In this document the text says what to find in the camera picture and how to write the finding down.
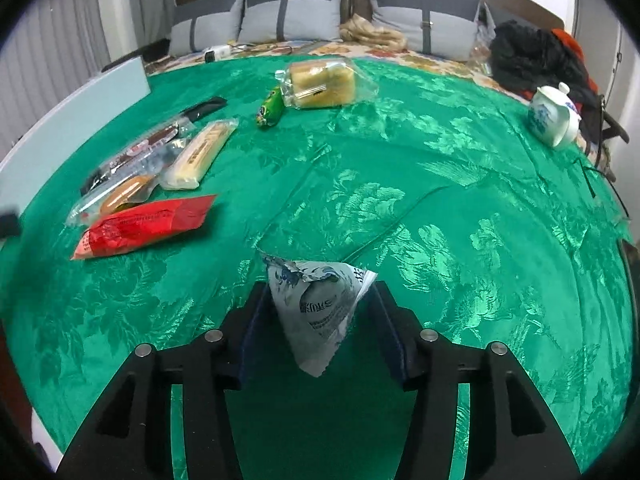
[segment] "red snack package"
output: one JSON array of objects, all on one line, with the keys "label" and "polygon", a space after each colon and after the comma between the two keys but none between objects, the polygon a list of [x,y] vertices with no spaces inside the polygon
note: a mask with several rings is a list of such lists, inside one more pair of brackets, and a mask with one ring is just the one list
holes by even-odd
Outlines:
[{"label": "red snack package", "polygon": [[105,216],[80,238],[72,260],[124,254],[197,229],[217,195],[160,200]]}]

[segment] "green satin fabric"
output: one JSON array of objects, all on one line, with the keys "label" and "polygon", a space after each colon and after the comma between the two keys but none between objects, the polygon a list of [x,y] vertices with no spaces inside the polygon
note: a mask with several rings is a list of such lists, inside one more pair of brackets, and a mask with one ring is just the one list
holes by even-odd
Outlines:
[{"label": "green satin fabric", "polygon": [[[151,95],[79,148],[25,211],[24,234],[0,253],[2,316],[54,440],[68,446],[136,344],[187,343],[242,305],[265,277],[262,250],[376,270],[425,327],[477,347],[504,341],[587,466],[622,420],[630,376],[630,298],[616,247],[628,231],[606,183],[583,174],[580,161],[590,164],[575,146],[556,153],[537,142],[519,102],[383,62],[358,62],[380,85],[375,102],[286,110],[259,130],[254,115],[273,73],[294,59],[154,76]],[[88,173],[211,95],[228,99],[216,117],[237,116],[240,126],[200,189],[152,197],[218,193],[203,227],[128,255],[69,261],[81,231],[63,221]],[[392,382],[364,316],[319,379],[297,370],[281,335],[260,354],[245,390],[227,396],[247,480],[392,478],[415,397]],[[467,428],[461,387],[453,479],[463,476]]]}]

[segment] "white teapot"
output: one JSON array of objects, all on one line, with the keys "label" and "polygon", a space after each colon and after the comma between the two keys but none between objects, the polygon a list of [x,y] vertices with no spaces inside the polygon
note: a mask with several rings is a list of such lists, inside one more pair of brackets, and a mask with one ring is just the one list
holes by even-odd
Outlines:
[{"label": "white teapot", "polygon": [[578,135],[580,115],[567,94],[569,87],[543,86],[529,104],[529,126],[533,134],[553,149],[569,146]]}]

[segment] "green tablecloth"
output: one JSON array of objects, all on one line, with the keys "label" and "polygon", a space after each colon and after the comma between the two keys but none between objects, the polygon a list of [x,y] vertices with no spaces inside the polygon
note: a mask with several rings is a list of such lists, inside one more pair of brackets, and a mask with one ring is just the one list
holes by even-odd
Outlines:
[{"label": "green tablecloth", "polygon": [[[65,449],[132,348],[166,348],[217,326],[264,278],[258,250],[379,272],[398,303],[454,342],[503,340],[549,403],[585,467],[616,431],[630,375],[630,298],[616,239],[626,225],[572,147],[527,133],[526,108],[472,83],[358,64],[373,103],[254,113],[292,58],[243,59],[158,75],[152,93],[78,149],[25,211],[0,253],[2,316],[30,399]],[[63,221],[101,160],[211,95],[241,123],[199,190],[219,193],[197,232],[125,256],[70,262]],[[595,192],[592,197],[586,179]],[[228,394],[247,480],[386,479],[414,395],[388,375],[362,317],[325,375],[296,369],[282,340],[245,391]],[[462,388],[452,478],[466,455]],[[176,476],[184,475],[175,390]]]}]

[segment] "packaged bread roll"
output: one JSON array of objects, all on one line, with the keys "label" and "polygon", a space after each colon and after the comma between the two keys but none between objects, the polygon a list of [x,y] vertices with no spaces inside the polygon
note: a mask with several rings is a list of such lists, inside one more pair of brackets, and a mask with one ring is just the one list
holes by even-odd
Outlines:
[{"label": "packaged bread roll", "polygon": [[329,58],[291,63],[276,72],[284,103],[295,108],[327,108],[370,100],[378,86],[351,60]]},{"label": "packaged bread roll", "polygon": [[163,189],[196,189],[237,127],[237,119],[211,121],[207,124],[166,170],[160,179],[160,186]]}]

